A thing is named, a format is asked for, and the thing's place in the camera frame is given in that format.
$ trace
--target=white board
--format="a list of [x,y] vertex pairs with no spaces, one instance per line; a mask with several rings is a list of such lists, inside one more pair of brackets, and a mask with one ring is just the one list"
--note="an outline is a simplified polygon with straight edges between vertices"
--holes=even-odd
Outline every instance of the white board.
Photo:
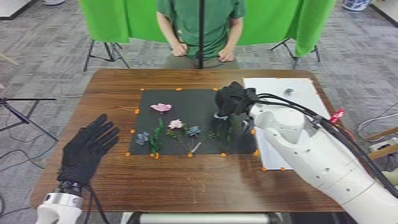
[[[306,106],[325,118],[330,118],[322,98],[316,93],[311,79],[306,78],[247,78],[243,79],[245,88],[256,88],[258,94],[270,93],[290,101]],[[266,139],[263,130],[256,128],[256,138],[263,167],[268,170],[291,169],[277,150],[274,149]]]
[[0,17],[11,17],[32,0],[0,0]]

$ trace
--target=green backdrop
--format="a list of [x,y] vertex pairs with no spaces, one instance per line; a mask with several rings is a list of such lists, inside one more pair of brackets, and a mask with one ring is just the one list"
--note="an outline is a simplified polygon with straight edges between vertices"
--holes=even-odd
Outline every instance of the green backdrop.
[[[314,49],[334,0],[247,0],[240,45],[297,40],[295,56]],[[156,0],[80,0],[91,38],[130,42],[130,38],[165,42],[156,24]]]

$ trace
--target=person's hand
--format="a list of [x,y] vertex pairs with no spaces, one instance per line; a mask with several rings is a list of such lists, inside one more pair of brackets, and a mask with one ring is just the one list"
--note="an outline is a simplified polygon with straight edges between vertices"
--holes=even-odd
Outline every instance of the person's hand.
[[234,50],[231,48],[224,48],[218,52],[218,60],[220,62],[234,61]]
[[186,55],[186,51],[188,51],[188,46],[186,46],[186,44],[178,43],[178,44],[174,44],[174,45],[170,46],[170,48],[172,48],[170,53],[172,53],[172,55],[174,55],[176,57],[181,57],[181,56]]
[[103,114],[80,129],[66,144],[59,181],[71,181],[89,186],[101,158],[119,141],[117,134],[119,128],[114,128],[112,122],[107,122]]

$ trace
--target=small stick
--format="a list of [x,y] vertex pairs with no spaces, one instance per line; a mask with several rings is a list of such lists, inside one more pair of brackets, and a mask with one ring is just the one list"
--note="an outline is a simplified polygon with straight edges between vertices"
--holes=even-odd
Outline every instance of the small stick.
[[199,148],[199,146],[201,146],[201,142],[197,143],[197,145],[195,145],[195,148],[192,149],[192,151],[190,151],[190,153],[194,153],[195,152],[195,150],[197,150],[197,148]]
[[0,56],[3,57],[3,59],[14,64],[14,65],[19,65],[18,63],[16,63],[16,61],[0,53]]

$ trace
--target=person's arm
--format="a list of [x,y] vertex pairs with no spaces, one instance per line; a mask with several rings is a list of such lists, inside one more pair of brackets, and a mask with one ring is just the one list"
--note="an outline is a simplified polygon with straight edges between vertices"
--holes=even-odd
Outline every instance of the person's arm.
[[242,30],[243,30],[243,18],[231,19],[231,33],[229,33],[229,39],[227,39],[227,45],[218,52],[218,60],[222,62],[234,61],[234,46],[240,41],[242,36]]
[[186,46],[186,44],[179,43],[179,41],[178,41],[170,20],[160,12],[156,12],[156,18],[158,18],[160,30],[162,30],[162,33],[163,33],[163,36],[165,36],[165,39],[167,39],[167,42],[169,42],[170,48],[172,48],[172,55],[178,57],[185,56],[188,46]]

